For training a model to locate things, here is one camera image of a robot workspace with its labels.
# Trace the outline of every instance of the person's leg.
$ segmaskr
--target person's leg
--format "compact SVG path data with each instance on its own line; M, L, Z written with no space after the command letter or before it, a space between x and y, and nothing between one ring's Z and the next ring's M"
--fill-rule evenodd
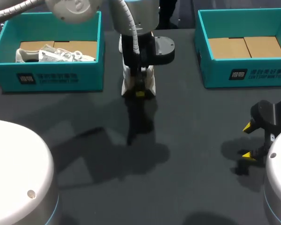
M157 29L176 29L177 26L170 22L175 11L177 0L159 0L159 25Z

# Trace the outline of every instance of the sneaker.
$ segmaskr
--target sneaker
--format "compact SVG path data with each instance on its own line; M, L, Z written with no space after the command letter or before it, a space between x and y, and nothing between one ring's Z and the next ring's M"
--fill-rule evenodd
M15 53L15 62L38 62L38 51L18 49Z
M53 48L45 45L39 51L16 51L16 62L74 62L74 61L96 61L95 58L83 55L80 51L69 52L61 48Z

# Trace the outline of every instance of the black table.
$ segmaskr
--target black table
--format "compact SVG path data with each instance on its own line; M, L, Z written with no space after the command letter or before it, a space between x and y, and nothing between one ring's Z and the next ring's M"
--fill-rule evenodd
M194 30L156 31L176 58L155 68L157 97L145 105L155 130L127 146L118 34L107 32L102 93L2 95L0 120L46 141L58 170L63 225L267 225L264 168L231 169L238 151L263 142L243 134L250 107L281 100L280 89L203 87Z

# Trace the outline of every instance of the shoebox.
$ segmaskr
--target shoebox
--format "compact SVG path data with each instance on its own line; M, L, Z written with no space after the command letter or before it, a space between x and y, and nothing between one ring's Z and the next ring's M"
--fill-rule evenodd
M206 88L281 86L281 8L199 10L196 23Z
M84 62L15 63L18 48L38 51L45 44L95 58ZM104 32L101 12L68 24L52 13L24 13L7 21L0 34L0 86L3 92L101 91Z

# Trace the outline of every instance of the white cable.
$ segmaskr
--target white cable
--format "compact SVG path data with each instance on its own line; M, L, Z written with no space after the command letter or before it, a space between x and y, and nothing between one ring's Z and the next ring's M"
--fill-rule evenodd
M0 10L0 18L5 17L8 15L15 15L17 13L20 13L22 11L27 11L31 8L34 8L40 4L43 4L44 0L26 0L20 4L17 4L15 6L6 8L4 10Z
M129 20L129 25L131 27L132 39L133 39L133 51L134 51L134 53L139 55L140 54L140 48L139 48L139 41L138 41L138 38L137 38L137 31L136 31L134 19L131 15L131 12L130 12L126 2L124 0L118 0L118 2L123 7L124 12L126 13L127 18Z

